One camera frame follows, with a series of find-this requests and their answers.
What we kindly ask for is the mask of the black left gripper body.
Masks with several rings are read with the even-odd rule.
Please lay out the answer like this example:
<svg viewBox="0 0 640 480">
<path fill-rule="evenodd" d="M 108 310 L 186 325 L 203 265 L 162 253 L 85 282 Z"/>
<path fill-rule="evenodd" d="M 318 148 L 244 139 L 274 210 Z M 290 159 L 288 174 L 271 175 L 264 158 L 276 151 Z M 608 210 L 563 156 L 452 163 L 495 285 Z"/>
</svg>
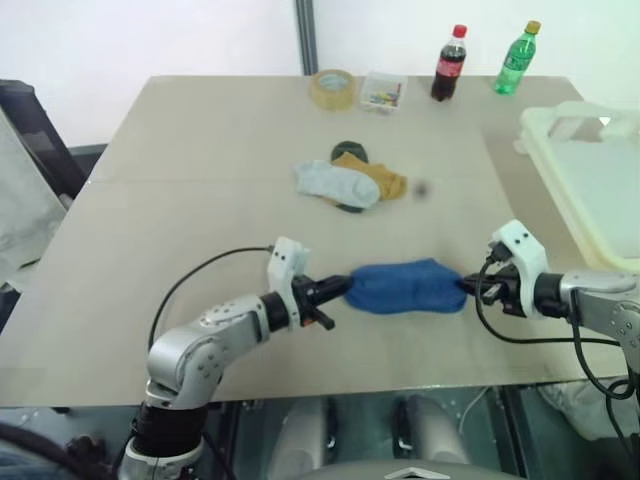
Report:
<svg viewBox="0 0 640 480">
<path fill-rule="evenodd" d="M 307 276 L 294 278 L 292 289 L 299 311 L 299 325 L 301 327 L 317 323 L 327 331 L 335 328 L 335 321 L 319 309 L 320 305 L 333 299 L 333 285 L 332 277 L 318 281 Z"/>
</svg>

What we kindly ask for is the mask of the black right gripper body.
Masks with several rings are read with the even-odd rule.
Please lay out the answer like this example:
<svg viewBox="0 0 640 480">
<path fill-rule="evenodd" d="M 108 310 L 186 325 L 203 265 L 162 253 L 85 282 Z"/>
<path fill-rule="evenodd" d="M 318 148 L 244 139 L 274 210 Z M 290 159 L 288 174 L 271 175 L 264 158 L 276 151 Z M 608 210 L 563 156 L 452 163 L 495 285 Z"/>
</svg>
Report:
<svg viewBox="0 0 640 480">
<path fill-rule="evenodd" d="M 510 316 L 521 315 L 520 275 L 514 265 L 500 267 L 489 274 L 490 264 L 486 263 L 476 279 L 476 299 L 482 305 L 502 305 L 502 312 Z"/>
</svg>

